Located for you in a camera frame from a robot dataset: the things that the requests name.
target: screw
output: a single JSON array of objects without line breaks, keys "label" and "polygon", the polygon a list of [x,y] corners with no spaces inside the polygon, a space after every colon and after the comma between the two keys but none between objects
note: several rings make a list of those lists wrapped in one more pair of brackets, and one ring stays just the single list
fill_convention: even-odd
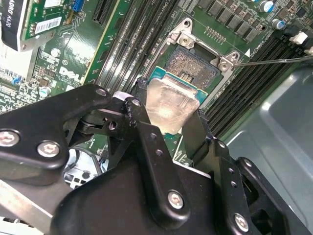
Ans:
[{"label": "screw", "polygon": [[133,103],[134,105],[136,105],[136,106],[140,106],[140,102],[139,102],[139,100],[137,100],[137,99],[133,99],[133,100],[132,100],[132,103]]},{"label": "screw", "polygon": [[188,38],[186,38],[186,37],[182,37],[182,38],[180,38],[179,43],[180,43],[183,47],[185,47],[185,46],[189,45],[189,40],[188,40]]},{"label": "screw", "polygon": [[219,141],[219,145],[220,147],[225,148],[225,144],[222,141]]},{"label": "screw", "polygon": [[13,131],[1,131],[0,132],[0,146],[11,147],[16,145],[20,141],[20,137]]},{"label": "screw", "polygon": [[43,157],[52,158],[58,155],[60,148],[55,142],[46,141],[38,145],[37,151]]},{"label": "screw", "polygon": [[170,202],[171,206],[174,207],[175,209],[181,209],[182,206],[184,205],[184,201],[182,199],[182,197],[174,192],[174,191],[170,191],[168,193],[168,201]]},{"label": "screw", "polygon": [[245,163],[246,163],[247,166],[252,167],[251,162],[249,162],[247,159],[245,159]]},{"label": "screw", "polygon": [[227,64],[227,62],[221,62],[220,65],[219,65],[219,69],[220,69],[221,71],[226,71],[226,70],[228,70],[228,64]]},{"label": "screw", "polygon": [[107,96],[106,91],[103,90],[103,89],[98,89],[98,90],[96,90],[96,93],[99,94],[99,95],[101,95],[101,96]]},{"label": "screw", "polygon": [[248,232],[249,231],[249,226],[247,221],[245,220],[245,218],[242,217],[242,215],[240,214],[235,214],[234,216],[235,222],[238,225],[238,227],[240,228],[241,231],[243,232]]}]

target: motherboard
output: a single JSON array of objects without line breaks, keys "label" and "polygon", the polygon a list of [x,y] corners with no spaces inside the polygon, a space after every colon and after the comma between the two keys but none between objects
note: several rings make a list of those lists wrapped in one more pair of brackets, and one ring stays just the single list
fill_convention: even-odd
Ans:
[{"label": "motherboard", "polygon": [[[201,108],[223,139],[298,66],[236,64],[313,54],[308,0],[25,0],[18,49],[7,38],[13,3],[0,1],[0,113],[88,83],[129,93],[141,77],[150,81],[148,95],[162,89],[160,102],[171,103],[169,87],[181,91],[190,112]],[[174,100],[175,111],[151,112],[160,129],[185,110]],[[172,157],[185,165],[192,162],[179,129],[188,117],[164,131]],[[95,135],[83,147],[105,155],[107,139]]]}]

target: chip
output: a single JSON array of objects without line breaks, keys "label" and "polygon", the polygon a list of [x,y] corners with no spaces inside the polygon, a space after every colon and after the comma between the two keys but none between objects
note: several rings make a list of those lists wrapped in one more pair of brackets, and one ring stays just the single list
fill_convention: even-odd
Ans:
[{"label": "chip", "polygon": [[200,2],[198,3],[198,6],[206,10],[211,4],[211,2],[212,0],[200,0]]},{"label": "chip", "polygon": [[248,29],[250,28],[250,25],[246,22],[242,22],[242,24],[239,26],[239,28],[236,30],[236,33],[240,36],[243,36]]},{"label": "chip", "polygon": [[287,3],[286,8],[287,8],[287,9],[291,8],[291,7],[293,6],[293,4],[294,4],[294,2],[290,0],[290,1]]},{"label": "chip", "polygon": [[245,15],[245,17],[244,17],[244,20],[245,20],[245,21],[248,21],[251,16],[252,16],[252,15],[251,15],[249,12],[247,12],[246,15]]},{"label": "chip", "polygon": [[227,26],[233,30],[237,27],[240,22],[240,18],[238,16],[233,15]]},{"label": "chip", "polygon": [[231,15],[231,12],[228,9],[224,9],[221,15],[218,17],[218,21],[226,23]]},{"label": "chip", "polygon": [[254,28],[250,28],[248,31],[248,34],[245,37],[245,40],[248,42],[252,42],[253,39],[259,34],[259,32],[254,29]]},{"label": "chip", "polygon": [[239,15],[239,13],[243,10],[243,7],[242,6],[238,6],[237,9],[235,10],[235,13],[237,15]]},{"label": "chip", "polygon": [[39,80],[39,87],[46,87],[48,85],[49,85],[49,80],[46,80],[46,79]]},{"label": "chip", "polygon": [[228,8],[230,8],[230,6],[231,6],[233,3],[234,3],[233,0],[228,0],[228,2],[226,3],[226,6],[227,6]]},{"label": "chip", "polygon": [[253,22],[252,27],[256,28],[259,25],[260,21],[259,20],[255,20],[255,22]]},{"label": "chip", "polygon": [[303,7],[300,7],[300,9],[296,12],[296,16],[302,18],[306,13],[307,11]]},{"label": "chip", "polygon": [[286,9],[281,9],[280,12],[277,14],[278,18],[280,18],[281,20],[283,20],[284,18],[287,17],[287,15],[289,14],[289,12]]},{"label": "chip", "polygon": [[210,13],[213,16],[216,16],[219,11],[222,8],[222,4],[218,1],[214,2],[213,5],[211,6],[211,8],[208,10],[208,13]]}]

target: green circuit board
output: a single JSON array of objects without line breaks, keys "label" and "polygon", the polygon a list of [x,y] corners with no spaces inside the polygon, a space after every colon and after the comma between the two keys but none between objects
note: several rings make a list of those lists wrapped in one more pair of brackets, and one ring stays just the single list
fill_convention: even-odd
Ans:
[{"label": "green circuit board", "polygon": [[23,38],[29,39],[66,25],[74,0],[29,1]]},{"label": "green circuit board", "polygon": [[[54,38],[32,52],[33,65],[27,75],[0,65],[1,113],[44,99],[42,88],[50,89],[48,96],[87,83],[97,83],[111,93],[129,92],[138,77],[149,74],[155,66],[166,66],[177,45],[170,45],[162,55],[157,55],[156,51],[169,32],[186,18],[192,20],[191,33],[195,37],[222,55],[234,50],[239,52],[240,62],[247,62],[263,46],[274,31],[271,25],[274,19],[284,20],[286,24],[296,21],[312,30],[313,18],[311,3],[306,0],[292,1],[292,6],[290,0],[278,0],[271,13],[260,13],[260,2],[240,0],[208,0],[207,6],[203,0],[111,0],[107,1],[111,3],[110,15],[105,17],[104,23],[98,24],[93,19],[98,1],[86,0],[82,11],[75,13],[69,9],[71,1],[65,0],[64,9],[54,7],[50,11],[45,10],[45,2],[32,3],[27,25],[55,17],[62,17],[62,22]],[[229,25],[231,20],[222,23],[222,14],[215,15],[212,10],[216,2],[221,5],[221,8],[215,5],[219,12],[229,11],[232,19],[237,17],[241,25],[245,23],[247,31],[243,33],[239,27]],[[305,12],[300,17],[297,13],[302,8]],[[249,31],[255,33],[253,40],[247,39]],[[33,35],[27,31],[25,37]],[[239,70],[233,72],[231,79]],[[210,94],[222,77],[218,75],[204,91]],[[165,141],[172,157],[190,164],[183,142],[177,149],[180,138],[180,134],[166,135]],[[107,139],[95,135],[84,146],[100,155],[107,149]]]}]

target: electrolytic capacitor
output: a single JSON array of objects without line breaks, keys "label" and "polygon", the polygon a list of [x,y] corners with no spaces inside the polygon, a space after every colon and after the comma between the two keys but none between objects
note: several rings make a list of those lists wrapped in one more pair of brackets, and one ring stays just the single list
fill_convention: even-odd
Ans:
[{"label": "electrolytic capacitor", "polygon": [[275,19],[272,21],[272,27],[278,30],[282,30],[285,28],[285,22],[279,19]]},{"label": "electrolytic capacitor", "polygon": [[272,1],[262,1],[259,5],[261,12],[269,13],[273,10],[274,3]]},{"label": "electrolytic capacitor", "polygon": [[39,95],[42,98],[46,98],[48,95],[50,95],[51,89],[49,87],[40,87],[39,88]]}]

